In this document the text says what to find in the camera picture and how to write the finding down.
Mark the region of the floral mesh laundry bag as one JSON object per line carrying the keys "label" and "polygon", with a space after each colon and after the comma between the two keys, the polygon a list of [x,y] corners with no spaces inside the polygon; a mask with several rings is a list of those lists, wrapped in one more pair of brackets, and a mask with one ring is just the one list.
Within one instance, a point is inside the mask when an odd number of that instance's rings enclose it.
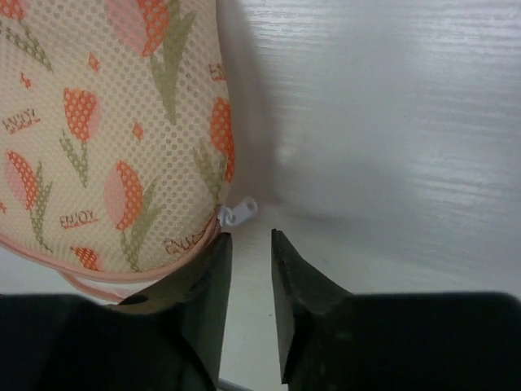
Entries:
{"label": "floral mesh laundry bag", "polygon": [[225,200],[214,1],[1,4],[1,242],[122,301],[256,214]]}

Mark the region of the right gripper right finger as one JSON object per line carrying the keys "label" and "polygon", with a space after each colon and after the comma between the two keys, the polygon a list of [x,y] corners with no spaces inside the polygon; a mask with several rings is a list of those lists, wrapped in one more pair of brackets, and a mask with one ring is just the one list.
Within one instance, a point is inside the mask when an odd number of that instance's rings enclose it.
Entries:
{"label": "right gripper right finger", "polygon": [[279,230],[271,265],[291,390],[517,390],[520,302],[500,292],[353,294]]}

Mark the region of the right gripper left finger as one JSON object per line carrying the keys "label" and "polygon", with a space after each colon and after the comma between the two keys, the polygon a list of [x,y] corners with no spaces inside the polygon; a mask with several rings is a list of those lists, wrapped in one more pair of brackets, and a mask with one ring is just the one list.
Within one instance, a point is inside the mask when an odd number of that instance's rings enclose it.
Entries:
{"label": "right gripper left finger", "polygon": [[4,390],[214,390],[232,239],[117,305],[70,294],[2,295]]}

